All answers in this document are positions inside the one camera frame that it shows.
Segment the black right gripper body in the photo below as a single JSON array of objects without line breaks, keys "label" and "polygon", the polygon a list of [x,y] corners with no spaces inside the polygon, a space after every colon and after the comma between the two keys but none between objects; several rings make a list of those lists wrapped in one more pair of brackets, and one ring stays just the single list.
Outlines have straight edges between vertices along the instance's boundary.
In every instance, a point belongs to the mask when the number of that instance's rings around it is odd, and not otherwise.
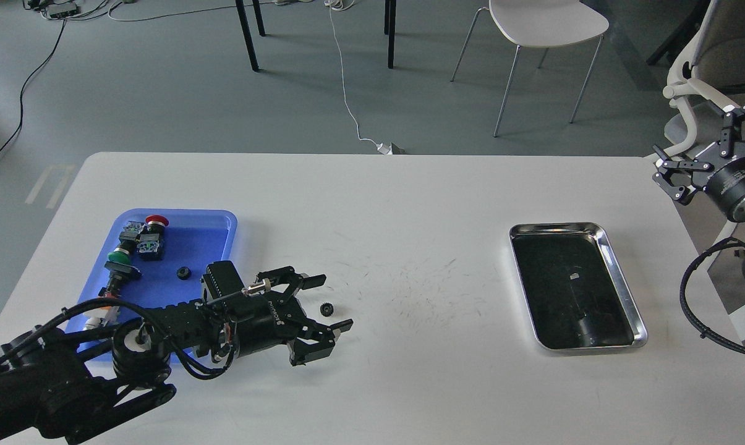
[{"label": "black right gripper body", "polygon": [[723,158],[719,143],[700,151],[700,161],[711,164],[712,171],[701,174],[700,188],[725,214],[727,220],[745,222],[745,141],[734,143],[730,157]]}]

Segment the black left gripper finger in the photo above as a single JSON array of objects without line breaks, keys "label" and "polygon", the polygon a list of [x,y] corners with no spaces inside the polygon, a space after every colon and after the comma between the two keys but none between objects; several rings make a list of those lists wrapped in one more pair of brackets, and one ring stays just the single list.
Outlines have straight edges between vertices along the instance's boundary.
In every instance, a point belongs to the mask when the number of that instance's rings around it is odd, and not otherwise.
[{"label": "black left gripper finger", "polygon": [[301,332],[289,341],[291,366],[304,365],[329,357],[341,333],[349,331],[353,324],[352,319],[336,322],[331,326],[314,321],[307,323],[302,327]]},{"label": "black left gripper finger", "polygon": [[325,275],[308,276],[296,273],[292,266],[261,271],[257,273],[256,282],[249,285],[249,295],[262,294],[266,299],[285,303],[290,301],[300,290],[321,287]]}]

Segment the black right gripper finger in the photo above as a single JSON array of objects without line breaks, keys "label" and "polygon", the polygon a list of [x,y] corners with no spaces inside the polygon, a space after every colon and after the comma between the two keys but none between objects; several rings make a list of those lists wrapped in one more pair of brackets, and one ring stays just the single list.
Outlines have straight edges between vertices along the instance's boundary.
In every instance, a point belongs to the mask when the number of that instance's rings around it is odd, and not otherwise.
[{"label": "black right gripper finger", "polygon": [[726,105],[721,111],[718,155],[729,161],[745,157],[745,105]]},{"label": "black right gripper finger", "polygon": [[652,180],[679,205],[686,206],[697,193],[698,188],[694,183],[694,174],[712,172],[712,163],[691,160],[687,157],[680,160],[672,158],[658,145],[653,144],[652,149],[658,156],[657,171],[652,174]]}]

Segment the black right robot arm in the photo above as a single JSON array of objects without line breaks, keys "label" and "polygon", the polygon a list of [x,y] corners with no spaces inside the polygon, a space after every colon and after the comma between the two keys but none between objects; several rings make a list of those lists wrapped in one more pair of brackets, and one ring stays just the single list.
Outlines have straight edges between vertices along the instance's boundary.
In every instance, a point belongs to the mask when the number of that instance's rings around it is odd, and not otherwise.
[{"label": "black right robot arm", "polygon": [[745,355],[741,335],[730,340],[707,326],[695,315],[686,295],[692,274],[706,268],[726,309],[745,307],[745,104],[721,112],[720,134],[707,147],[675,156],[658,146],[653,150],[657,160],[652,180],[675,203],[688,205],[694,195],[704,194],[728,222],[681,276],[681,312],[701,338]]}]

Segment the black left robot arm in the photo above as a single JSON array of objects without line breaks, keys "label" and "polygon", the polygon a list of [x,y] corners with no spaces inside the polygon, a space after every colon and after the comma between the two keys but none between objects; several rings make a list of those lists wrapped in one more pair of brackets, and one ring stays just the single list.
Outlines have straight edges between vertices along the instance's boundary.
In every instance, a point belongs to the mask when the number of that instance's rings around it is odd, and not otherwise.
[{"label": "black left robot arm", "polygon": [[84,443],[169,402],[177,357],[191,377],[224,375],[239,357],[285,345],[292,366],[329,357],[351,319],[327,326],[305,315],[300,290],[325,276],[291,266],[246,286],[230,260],[206,266],[202,296],[161,308],[101,297],[0,347],[0,440],[35,428]]}]

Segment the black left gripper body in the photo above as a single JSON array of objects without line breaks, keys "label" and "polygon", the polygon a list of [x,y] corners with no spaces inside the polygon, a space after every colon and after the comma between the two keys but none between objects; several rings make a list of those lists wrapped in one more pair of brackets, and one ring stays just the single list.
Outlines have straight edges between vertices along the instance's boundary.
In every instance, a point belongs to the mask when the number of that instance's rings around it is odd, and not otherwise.
[{"label": "black left gripper body", "polygon": [[279,291],[265,295],[231,295],[223,299],[228,322],[221,333],[221,356],[245,357],[285,344],[304,333],[305,312],[296,297]]}]

